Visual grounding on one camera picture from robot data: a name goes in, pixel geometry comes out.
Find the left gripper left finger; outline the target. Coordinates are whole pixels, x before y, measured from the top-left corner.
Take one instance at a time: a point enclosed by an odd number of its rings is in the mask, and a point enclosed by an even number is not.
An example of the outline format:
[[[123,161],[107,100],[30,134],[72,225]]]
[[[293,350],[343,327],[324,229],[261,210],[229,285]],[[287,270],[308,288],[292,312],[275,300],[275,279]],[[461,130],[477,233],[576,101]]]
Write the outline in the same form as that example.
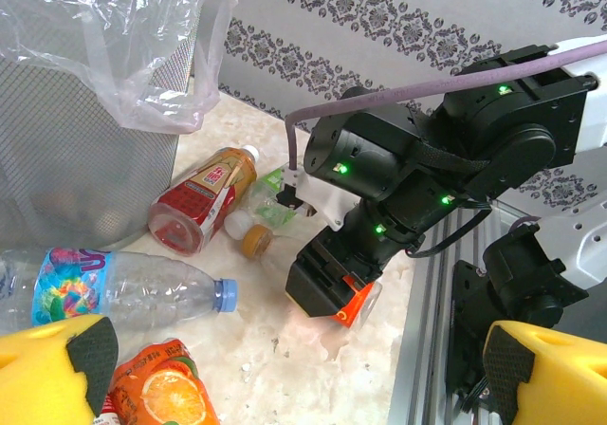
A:
[[[109,318],[83,315],[1,338],[3,424],[91,424],[119,353]]]

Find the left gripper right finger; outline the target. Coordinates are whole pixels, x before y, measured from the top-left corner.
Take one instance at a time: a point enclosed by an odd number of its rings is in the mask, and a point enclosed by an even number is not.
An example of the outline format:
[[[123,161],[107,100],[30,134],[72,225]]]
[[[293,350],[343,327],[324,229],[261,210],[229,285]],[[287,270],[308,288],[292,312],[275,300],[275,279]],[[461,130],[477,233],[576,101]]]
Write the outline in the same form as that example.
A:
[[[504,424],[604,424],[606,345],[529,323],[498,321],[483,350]]]

